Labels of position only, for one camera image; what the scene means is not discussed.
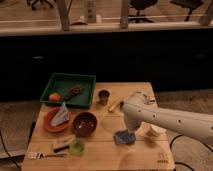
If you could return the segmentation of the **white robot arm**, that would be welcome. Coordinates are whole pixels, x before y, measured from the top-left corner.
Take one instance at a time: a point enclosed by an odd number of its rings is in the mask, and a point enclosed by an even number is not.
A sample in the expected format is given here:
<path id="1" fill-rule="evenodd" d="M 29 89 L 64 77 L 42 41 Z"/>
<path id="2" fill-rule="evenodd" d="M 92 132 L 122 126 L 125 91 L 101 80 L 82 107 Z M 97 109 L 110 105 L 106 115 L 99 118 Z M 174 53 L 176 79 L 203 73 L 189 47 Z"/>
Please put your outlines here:
<path id="1" fill-rule="evenodd" d="M 212 114 L 156 107 L 148 103 L 143 91 L 134 92 L 123 103 L 122 111 L 126 128 L 131 133 L 146 122 L 213 145 Z"/>

